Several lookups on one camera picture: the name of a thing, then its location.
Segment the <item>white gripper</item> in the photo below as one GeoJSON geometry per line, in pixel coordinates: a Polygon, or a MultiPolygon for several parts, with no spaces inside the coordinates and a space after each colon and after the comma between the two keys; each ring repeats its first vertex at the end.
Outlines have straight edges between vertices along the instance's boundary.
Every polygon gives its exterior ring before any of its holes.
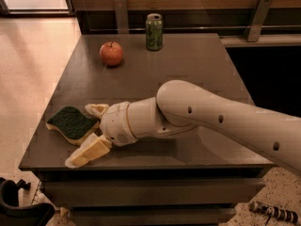
{"type": "Polygon", "coordinates": [[[88,104],[85,110],[88,114],[101,119],[101,136],[91,134],[81,146],[76,149],[65,161],[68,168],[75,169],[100,158],[111,151],[112,143],[116,146],[125,146],[137,142],[133,135],[127,117],[129,102],[114,104],[88,104]]]}

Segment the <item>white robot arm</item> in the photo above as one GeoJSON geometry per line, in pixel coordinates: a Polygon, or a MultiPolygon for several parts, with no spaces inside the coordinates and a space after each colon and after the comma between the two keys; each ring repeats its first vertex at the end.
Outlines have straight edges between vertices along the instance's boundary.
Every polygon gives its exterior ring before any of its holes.
{"type": "Polygon", "coordinates": [[[66,159],[80,168],[144,137],[182,137],[206,127],[295,174],[301,173],[301,119],[232,101],[182,80],[164,83],[157,94],[137,102],[87,105],[101,120],[102,134],[88,136],[66,159]]]}

